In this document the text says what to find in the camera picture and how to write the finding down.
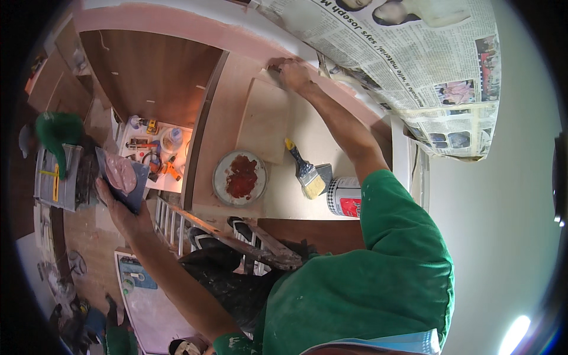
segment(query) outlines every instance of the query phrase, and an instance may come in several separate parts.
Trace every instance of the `paint brush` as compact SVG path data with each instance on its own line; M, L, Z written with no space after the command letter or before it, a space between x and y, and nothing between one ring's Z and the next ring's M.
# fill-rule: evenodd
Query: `paint brush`
M302 159L300 152L298 152L298 147L288 138L286 138L286 148L296 161L296 166L298 167L296 178L302 185L304 195L310 200L315 199L325 189L325 182L319 176L315 166Z

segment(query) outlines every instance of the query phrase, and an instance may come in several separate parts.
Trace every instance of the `ladder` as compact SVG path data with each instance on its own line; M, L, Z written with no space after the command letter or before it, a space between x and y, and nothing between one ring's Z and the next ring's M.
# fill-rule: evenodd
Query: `ladder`
M254 270L255 273L262 275L265 272L265 265L287 271L293 271L302 266L300 255L270 236L252 219L243 219L253 232L252 240L248 241L236 229L232 233L223 232L191 213L166 202L161 197L157 199L155 229L164 236L171 247L177 249L178 258L183 256L183 241L187 239L189 228L198 227L241 252L245 257L246 272ZM260 240L260 247L256 246L257 239ZM192 245L190 252L193 251L195 251L195 246Z

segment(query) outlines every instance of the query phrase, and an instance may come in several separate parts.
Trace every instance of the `paint can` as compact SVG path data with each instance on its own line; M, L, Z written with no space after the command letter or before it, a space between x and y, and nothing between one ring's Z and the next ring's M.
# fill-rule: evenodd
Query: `paint can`
M361 216L361 186L356 177L334 178L327 190L327 206L334 215Z

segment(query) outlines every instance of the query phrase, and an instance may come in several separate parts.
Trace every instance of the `hat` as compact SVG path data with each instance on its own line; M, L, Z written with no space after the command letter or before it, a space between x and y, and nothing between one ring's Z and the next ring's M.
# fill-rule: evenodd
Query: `hat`
M30 153L30 148L28 147L28 141L31 137L31 129L28 124L24 125L20 130L20 136L18 137L18 144L20 146L20 150L22 151L22 155L24 159L27 158L28 154Z

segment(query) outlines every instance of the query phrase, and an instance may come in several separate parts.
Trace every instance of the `white table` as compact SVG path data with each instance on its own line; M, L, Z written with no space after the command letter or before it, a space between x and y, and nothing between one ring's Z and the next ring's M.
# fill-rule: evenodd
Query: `white table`
M126 148L126 143L130 141L131 137L148 137L150 141L154 141L154 140L160 140L162 135L168 130L168 128L181 129L183 131L183 143L180 146L179 150L176 152L177 153L176 160L173 162L173 165L174 168L177 170L177 172L179 172L179 174L182 176L182 178L179 181L176 181L176 179L174 179L174 177L171 174L160 174L160 177L158 177L158 180L156 180L156 182L153 182L150 179L148 179L146 182L147 189L157 189L162 191L171 191L175 193L180 193L183 184L183 169L181 169L181 167L185 165L185 161L187 158L186 146L191 139L192 129L186 127L174 126L173 124L169 123L158 122L158 134L152 136L146 133L146 128L147 126L141 125L140 128L135 130L130 124L127 124L126 129L124 130L124 135L122 136L122 141L120 142L119 155L127 157L129 155L135 154L136 161L142 162L142 157L140 156L140 153L146 154L147 152L149 152L149 149L131 150ZM166 153L164 152L163 149L161 150L160 159L162 163L170 159L171 156L172 156L171 153ZM152 158L150 157L146 159L145 163L149 164L150 159Z

